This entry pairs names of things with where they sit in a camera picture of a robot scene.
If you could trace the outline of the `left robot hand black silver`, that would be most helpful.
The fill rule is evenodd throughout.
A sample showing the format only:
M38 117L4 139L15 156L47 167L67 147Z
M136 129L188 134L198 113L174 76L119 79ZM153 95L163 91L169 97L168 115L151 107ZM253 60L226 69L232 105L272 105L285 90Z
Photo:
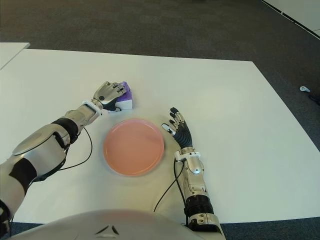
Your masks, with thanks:
M121 109L116 107L116 100L123 96L127 90L117 82L104 82L94 93L93 102L101 109L120 112Z

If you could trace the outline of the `right robot hand black silver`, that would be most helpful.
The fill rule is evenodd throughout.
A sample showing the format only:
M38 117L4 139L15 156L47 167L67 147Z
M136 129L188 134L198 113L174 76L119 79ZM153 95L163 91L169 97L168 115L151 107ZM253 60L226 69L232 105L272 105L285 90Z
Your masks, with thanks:
M175 107L170 108L169 115L171 116L169 122L172 127L166 123L163 123L161 127L173 137L181 149L192 148L192 135L183 115Z

